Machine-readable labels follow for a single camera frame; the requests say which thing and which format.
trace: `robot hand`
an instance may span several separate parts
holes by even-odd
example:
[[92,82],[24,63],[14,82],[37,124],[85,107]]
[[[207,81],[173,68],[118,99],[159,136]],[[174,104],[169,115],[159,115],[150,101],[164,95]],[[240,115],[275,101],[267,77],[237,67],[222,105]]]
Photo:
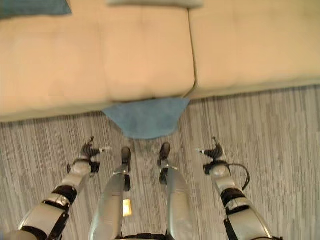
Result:
[[79,157],[72,163],[72,165],[67,165],[67,173],[69,174],[71,171],[71,167],[78,162],[86,162],[91,166],[91,177],[99,172],[100,162],[94,161],[92,158],[96,155],[111,150],[109,146],[105,146],[102,148],[93,148],[94,137],[92,136],[88,143],[85,143],[80,151]]

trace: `carpet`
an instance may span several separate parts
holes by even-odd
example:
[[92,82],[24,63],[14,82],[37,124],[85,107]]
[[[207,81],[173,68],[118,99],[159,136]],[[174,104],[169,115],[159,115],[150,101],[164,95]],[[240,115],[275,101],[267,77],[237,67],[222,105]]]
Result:
[[[101,112],[0,124],[0,231],[14,230],[23,216],[67,174],[67,164],[89,136],[111,146],[102,154],[100,172],[71,208],[64,239],[88,239],[99,196],[121,162],[121,148],[132,150],[133,215],[124,235],[164,233],[166,192],[158,183],[157,157],[164,141],[192,194],[199,240],[225,240],[222,202],[202,166],[209,159],[195,151],[223,144],[227,160],[247,166],[247,197],[275,236],[320,239],[320,86],[211,97],[191,101],[178,130],[153,140],[132,140]],[[234,168],[242,184],[245,172]]]

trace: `black cable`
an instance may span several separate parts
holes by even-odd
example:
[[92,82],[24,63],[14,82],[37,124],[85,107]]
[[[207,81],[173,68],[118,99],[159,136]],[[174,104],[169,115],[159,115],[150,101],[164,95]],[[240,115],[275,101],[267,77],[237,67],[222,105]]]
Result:
[[239,164],[239,163],[231,163],[231,164],[228,164],[228,166],[238,166],[238,167],[243,168],[246,171],[246,179],[245,179],[245,183],[242,187],[242,190],[245,190],[247,188],[247,186],[249,185],[250,179],[251,179],[248,169],[244,165]]

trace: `silver leg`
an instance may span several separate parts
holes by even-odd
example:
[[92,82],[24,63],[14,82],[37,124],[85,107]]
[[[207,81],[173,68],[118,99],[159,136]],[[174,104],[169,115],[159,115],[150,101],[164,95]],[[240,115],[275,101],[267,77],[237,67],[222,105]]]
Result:
[[194,226],[187,183],[181,173],[168,168],[167,234],[174,240],[192,240]]
[[121,236],[124,188],[124,174],[116,174],[109,180],[95,211],[89,240],[114,240]]

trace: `robot leg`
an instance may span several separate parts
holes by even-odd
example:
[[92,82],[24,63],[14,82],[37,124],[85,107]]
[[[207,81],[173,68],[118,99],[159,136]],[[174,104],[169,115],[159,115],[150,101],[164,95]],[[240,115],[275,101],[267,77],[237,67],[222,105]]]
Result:
[[159,181],[167,185],[167,235],[173,240],[192,240],[194,237],[193,215],[187,183],[176,167],[170,165],[170,144],[164,143],[158,165],[162,170]]
[[122,165],[108,181],[91,222],[89,240],[114,240],[121,237],[124,191],[130,190],[131,151],[122,149]]

